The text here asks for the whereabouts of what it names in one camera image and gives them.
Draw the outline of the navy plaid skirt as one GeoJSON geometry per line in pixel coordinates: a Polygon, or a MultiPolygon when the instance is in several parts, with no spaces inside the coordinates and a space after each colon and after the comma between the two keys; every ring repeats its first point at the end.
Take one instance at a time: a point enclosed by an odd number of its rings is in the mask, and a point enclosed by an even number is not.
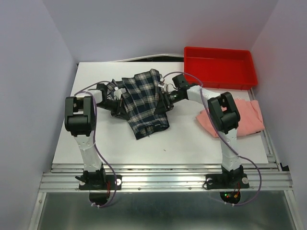
{"type": "Polygon", "coordinates": [[[125,89],[122,94],[124,108],[130,117],[127,121],[137,140],[169,128],[166,113],[154,114],[159,100],[158,83],[161,74],[155,69],[134,75],[132,78],[112,80],[107,84],[113,99],[115,88],[125,89]]]}

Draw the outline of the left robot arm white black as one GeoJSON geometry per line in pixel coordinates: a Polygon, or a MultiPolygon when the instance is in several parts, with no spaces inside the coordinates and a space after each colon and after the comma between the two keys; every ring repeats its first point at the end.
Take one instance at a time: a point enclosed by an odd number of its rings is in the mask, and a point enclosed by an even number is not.
{"type": "Polygon", "coordinates": [[[83,174],[76,177],[82,183],[91,183],[101,189],[106,185],[103,163],[106,162],[95,143],[98,107],[109,110],[113,117],[125,120],[129,116],[124,107],[126,89],[107,81],[92,84],[65,99],[64,126],[78,144],[83,159],[83,174]]]}

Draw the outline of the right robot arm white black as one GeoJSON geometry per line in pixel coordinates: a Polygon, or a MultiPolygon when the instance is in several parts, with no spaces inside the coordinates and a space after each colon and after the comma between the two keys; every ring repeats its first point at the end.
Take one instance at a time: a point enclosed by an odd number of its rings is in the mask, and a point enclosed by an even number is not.
{"type": "Polygon", "coordinates": [[[203,88],[201,85],[187,82],[186,73],[177,72],[172,81],[175,89],[167,90],[165,77],[158,83],[159,99],[154,113],[156,115],[173,109],[174,104],[189,100],[202,104],[214,131],[221,142],[222,174],[221,183],[231,187],[238,182],[238,176],[243,174],[243,166],[237,153],[237,129],[240,114],[233,96],[229,92],[216,93],[203,88]]]}

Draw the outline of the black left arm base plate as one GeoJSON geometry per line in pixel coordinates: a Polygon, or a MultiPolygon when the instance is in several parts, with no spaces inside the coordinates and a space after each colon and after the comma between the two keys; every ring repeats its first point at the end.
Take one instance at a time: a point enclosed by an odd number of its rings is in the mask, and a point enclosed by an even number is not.
{"type": "Polygon", "coordinates": [[[95,205],[106,205],[111,199],[111,190],[121,190],[122,185],[122,175],[117,174],[117,179],[115,180],[114,175],[106,175],[103,179],[89,179],[82,176],[75,176],[75,179],[79,182],[79,190],[89,191],[89,200],[95,205]]]}

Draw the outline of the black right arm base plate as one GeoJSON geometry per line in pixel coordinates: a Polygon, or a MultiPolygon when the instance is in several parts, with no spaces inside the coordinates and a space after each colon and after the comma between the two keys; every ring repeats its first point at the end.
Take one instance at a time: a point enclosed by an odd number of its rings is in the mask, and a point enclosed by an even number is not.
{"type": "Polygon", "coordinates": [[[206,174],[202,187],[205,190],[220,190],[222,201],[232,206],[239,204],[241,190],[250,188],[246,174],[233,177],[226,173],[206,174]]]}

